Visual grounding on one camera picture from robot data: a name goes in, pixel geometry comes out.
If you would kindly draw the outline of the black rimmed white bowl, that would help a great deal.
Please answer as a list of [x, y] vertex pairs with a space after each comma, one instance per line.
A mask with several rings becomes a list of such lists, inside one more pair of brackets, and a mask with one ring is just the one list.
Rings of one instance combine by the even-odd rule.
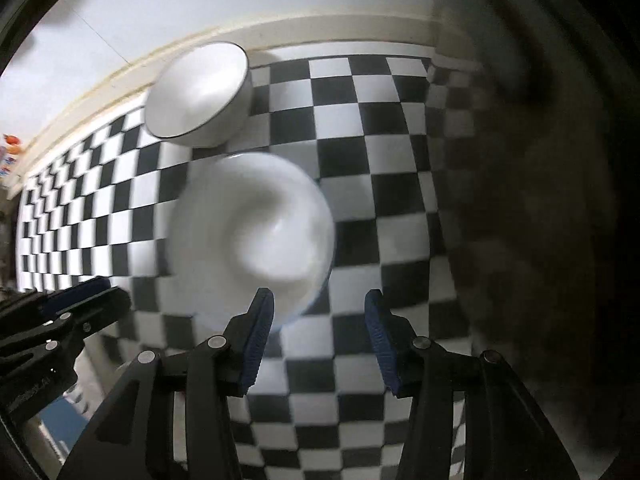
[[187, 148], [214, 148], [238, 133], [250, 116], [252, 73], [238, 44], [215, 41], [169, 63], [144, 104], [146, 131]]

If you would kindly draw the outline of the colourful wall sticker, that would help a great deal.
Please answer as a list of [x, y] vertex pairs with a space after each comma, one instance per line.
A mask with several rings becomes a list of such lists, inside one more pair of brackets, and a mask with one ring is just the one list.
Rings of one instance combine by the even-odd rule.
[[24, 151], [22, 140], [18, 136], [2, 134], [0, 142], [0, 177], [9, 177]]

